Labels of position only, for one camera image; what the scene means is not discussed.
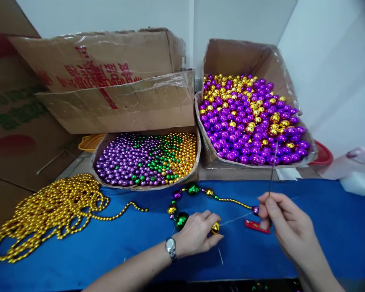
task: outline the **blue table cover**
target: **blue table cover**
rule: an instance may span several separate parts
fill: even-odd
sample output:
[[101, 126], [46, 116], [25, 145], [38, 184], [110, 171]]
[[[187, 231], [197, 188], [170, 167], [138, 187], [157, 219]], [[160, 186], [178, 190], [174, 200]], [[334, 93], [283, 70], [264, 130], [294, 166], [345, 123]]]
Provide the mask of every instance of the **blue table cover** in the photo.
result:
[[[256, 198], [269, 189], [269, 181], [205, 181], [199, 185], [213, 188], [221, 198], [233, 198], [248, 205], [256, 205]], [[0, 291], [85, 288], [125, 259], [172, 235], [174, 225], [166, 208], [176, 189], [178, 187], [131, 192], [102, 187], [111, 202], [100, 216], [119, 213], [131, 200], [150, 211], [142, 213], [131, 206], [117, 220], [92, 219], [83, 231], [63, 240], [53, 237], [15, 264], [0, 262]], [[338, 181], [328, 180], [273, 182], [272, 191], [294, 198], [295, 203], [310, 215], [336, 277], [365, 278], [365, 197], [347, 193]], [[180, 210], [188, 214], [209, 209], [221, 216], [221, 223], [249, 213], [239, 205], [218, 202], [203, 193], [195, 197], [184, 193], [178, 204]], [[245, 218], [259, 220], [252, 214]], [[243, 221], [244, 218], [240, 218], [221, 226], [225, 238], [217, 247], [176, 262], [156, 281], [180, 277], [186, 281], [296, 277], [273, 229], [267, 235], [245, 228]]]

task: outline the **watch face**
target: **watch face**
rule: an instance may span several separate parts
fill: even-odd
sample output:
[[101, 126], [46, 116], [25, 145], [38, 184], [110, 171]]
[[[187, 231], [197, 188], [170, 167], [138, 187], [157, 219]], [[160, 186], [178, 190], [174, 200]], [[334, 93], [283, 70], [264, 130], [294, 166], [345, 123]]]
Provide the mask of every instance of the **watch face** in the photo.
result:
[[169, 251], [169, 250], [174, 249], [174, 239], [169, 238], [169, 239], [166, 241], [166, 249], [167, 249], [168, 251]]

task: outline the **pile of beads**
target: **pile of beads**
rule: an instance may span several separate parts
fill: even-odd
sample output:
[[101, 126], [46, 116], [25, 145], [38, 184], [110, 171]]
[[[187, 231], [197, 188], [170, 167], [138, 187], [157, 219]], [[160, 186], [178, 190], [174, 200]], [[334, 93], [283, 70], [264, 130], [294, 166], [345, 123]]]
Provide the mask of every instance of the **pile of beads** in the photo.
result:
[[[197, 185], [197, 183], [190, 182], [184, 188], [182, 188], [181, 190], [177, 190], [177, 191], [174, 192], [172, 204], [167, 208], [167, 213], [169, 214], [170, 219], [172, 219], [175, 222], [177, 231], [181, 231], [184, 228], [184, 225], [187, 222], [188, 217], [189, 217], [188, 213], [186, 213], [186, 212], [177, 213], [176, 200], [181, 198], [182, 192], [184, 192], [184, 191], [186, 191], [191, 196], [197, 195], [197, 193], [199, 191], [202, 191], [207, 195], [208, 198], [214, 198], [215, 200], [221, 201], [221, 202], [236, 203], [236, 204], [238, 204], [238, 205], [240, 205], [240, 206], [242, 206], [246, 209], [249, 209], [249, 210], [251, 210], [251, 212], [255, 216], [258, 216], [258, 212], [260, 211], [260, 208], [258, 206], [251, 207], [251, 206], [245, 205], [244, 203], [241, 203], [237, 200], [221, 199], [221, 198], [219, 198], [218, 195], [214, 194], [214, 191], [212, 189], [210, 189], [210, 188], [201, 189]], [[212, 226], [211, 232], [213, 234], [218, 234], [219, 230], [220, 230], [220, 226], [219, 226], [219, 223], [217, 222]]]
[[116, 216], [94, 215], [93, 212], [102, 211], [110, 201], [99, 188], [100, 184], [90, 174], [78, 174], [59, 179], [21, 201], [12, 219], [0, 229], [0, 243], [6, 238], [16, 239], [6, 255], [0, 256], [0, 261], [17, 262], [53, 235], [62, 239], [83, 230], [91, 218], [114, 220], [122, 216], [130, 205], [139, 211], [148, 211], [135, 202], [129, 202]]
[[306, 128], [297, 126], [298, 110], [273, 88], [273, 83], [252, 75], [204, 77], [200, 121], [220, 158], [278, 165], [308, 155], [310, 145], [302, 141]]
[[158, 186], [187, 176], [196, 161], [196, 136], [119, 134], [95, 165], [99, 177], [113, 186]]

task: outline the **wristwatch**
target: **wristwatch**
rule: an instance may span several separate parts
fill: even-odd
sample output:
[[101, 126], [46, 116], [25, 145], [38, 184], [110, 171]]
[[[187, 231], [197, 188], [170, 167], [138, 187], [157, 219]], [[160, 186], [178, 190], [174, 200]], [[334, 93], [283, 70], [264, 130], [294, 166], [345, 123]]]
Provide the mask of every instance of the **wristwatch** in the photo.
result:
[[170, 237], [166, 240], [165, 248], [166, 248], [166, 251], [169, 253], [170, 258], [172, 259], [172, 262], [175, 262], [177, 260], [176, 242], [172, 237]]

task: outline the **bead necklace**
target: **bead necklace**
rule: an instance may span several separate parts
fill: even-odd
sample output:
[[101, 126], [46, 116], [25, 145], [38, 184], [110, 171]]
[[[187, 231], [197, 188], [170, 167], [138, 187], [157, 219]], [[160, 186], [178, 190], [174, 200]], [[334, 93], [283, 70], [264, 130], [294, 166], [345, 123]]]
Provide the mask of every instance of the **bead necklace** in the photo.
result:
[[[172, 204], [167, 208], [167, 213], [170, 215], [170, 219], [172, 219], [175, 222], [176, 225], [176, 229], [177, 231], [181, 231], [184, 228], [185, 223], [188, 220], [188, 213], [186, 212], [179, 212], [177, 215], [175, 215], [175, 213], [177, 212], [177, 207], [176, 207], [176, 200], [181, 198], [182, 192], [186, 191], [189, 195], [196, 195], [199, 191], [204, 192], [208, 198], [214, 198], [217, 201], [221, 201], [221, 202], [233, 202], [236, 203], [238, 205], [241, 205], [242, 207], [251, 210], [251, 212], [255, 215], [258, 216], [258, 211], [260, 210], [258, 206], [248, 206], [245, 205], [244, 203], [241, 203], [237, 200], [233, 200], [233, 199], [221, 199], [219, 198], [218, 195], [214, 194], [214, 191], [210, 188], [208, 189], [201, 189], [197, 183], [195, 182], [190, 182], [189, 184], [187, 184], [184, 188], [182, 188], [181, 190], [177, 190], [174, 192], [173, 194], [173, 201]], [[215, 223], [212, 228], [211, 228], [211, 232], [213, 234], [218, 234], [220, 230], [220, 225], [219, 223]]]
[[[93, 212], [104, 210], [110, 201], [99, 189], [100, 184], [90, 174], [78, 174], [72, 178], [59, 179], [21, 201], [12, 219], [0, 229], [0, 243], [6, 237], [17, 240], [6, 255], [0, 256], [0, 261], [17, 262], [55, 234], [58, 239], [63, 239], [68, 234], [83, 230], [91, 218], [114, 220], [122, 216], [130, 205], [139, 211], [148, 211], [138, 207], [135, 202], [129, 202], [115, 216], [94, 215]], [[85, 222], [79, 227], [84, 217]]]

